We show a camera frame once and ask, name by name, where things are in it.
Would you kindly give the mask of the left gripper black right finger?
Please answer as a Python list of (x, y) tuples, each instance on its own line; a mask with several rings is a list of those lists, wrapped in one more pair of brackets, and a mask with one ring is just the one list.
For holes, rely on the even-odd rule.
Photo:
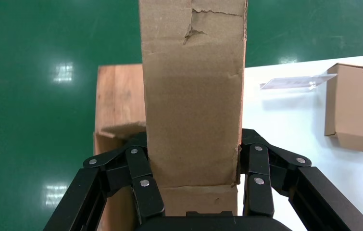
[(270, 144), (253, 129), (243, 129), (239, 160), (245, 175), (244, 216), (265, 217), (272, 230), (284, 230), (273, 221), (276, 191), (288, 198), (309, 231), (363, 231), (363, 214), (307, 157)]

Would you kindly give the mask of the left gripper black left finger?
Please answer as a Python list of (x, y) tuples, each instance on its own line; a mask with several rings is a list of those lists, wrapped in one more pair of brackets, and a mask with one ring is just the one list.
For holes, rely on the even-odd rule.
[(165, 230), (164, 203), (148, 162), (145, 132), (123, 147), (86, 159), (44, 230), (95, 231), (107, 198), (126, 186), (131, 187), (137, 230)]

